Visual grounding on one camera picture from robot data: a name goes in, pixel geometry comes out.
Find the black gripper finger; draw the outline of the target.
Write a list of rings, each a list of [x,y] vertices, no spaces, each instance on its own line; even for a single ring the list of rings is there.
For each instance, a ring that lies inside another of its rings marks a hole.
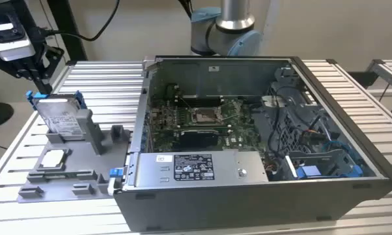
[[[31,71],[32,81],[37,87],[37,90],[41,94],[51,94],[53,88],[49,84],[49,76],[47,73],[39,71]]]

